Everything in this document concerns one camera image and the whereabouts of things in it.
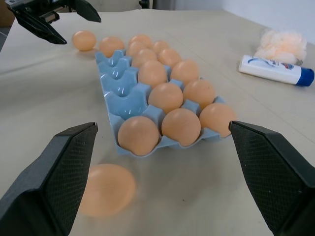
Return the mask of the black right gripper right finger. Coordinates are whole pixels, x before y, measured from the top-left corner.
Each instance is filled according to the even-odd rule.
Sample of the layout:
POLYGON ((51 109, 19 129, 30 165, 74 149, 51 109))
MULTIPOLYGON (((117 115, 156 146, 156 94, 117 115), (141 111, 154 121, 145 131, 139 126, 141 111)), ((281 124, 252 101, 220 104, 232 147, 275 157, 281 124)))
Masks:
POLYGON ((315 168, 280 133, 229 124, 247 187, 275 236, 315 234, 315 168))

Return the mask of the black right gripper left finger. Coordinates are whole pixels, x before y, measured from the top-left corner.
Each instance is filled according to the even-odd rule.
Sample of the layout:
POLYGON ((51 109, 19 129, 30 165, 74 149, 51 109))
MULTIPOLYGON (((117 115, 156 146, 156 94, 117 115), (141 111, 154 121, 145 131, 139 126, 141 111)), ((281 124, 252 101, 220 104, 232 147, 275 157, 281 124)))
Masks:
POLYGON ((98 126, 56 134, 0 200, 2 236, 69 235, 87 184, 98 126))

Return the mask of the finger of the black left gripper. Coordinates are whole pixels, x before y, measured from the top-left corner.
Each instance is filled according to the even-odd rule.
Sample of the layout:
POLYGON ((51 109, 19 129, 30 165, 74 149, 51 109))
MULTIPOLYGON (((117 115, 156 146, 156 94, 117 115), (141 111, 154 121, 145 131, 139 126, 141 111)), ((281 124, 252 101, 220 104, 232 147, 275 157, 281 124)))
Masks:
POLYGON ((51 26, 38 16, 40 0, 7 0, 7 8, 14 14, 19 25, 35 36, 53 44, 64 45, 67 41, 51 26))
POLYGON ((86 0, 71 0, 70 7, 74 9, 78 15, 92 22, 101 23, 101 17, 95 8, 86 0))

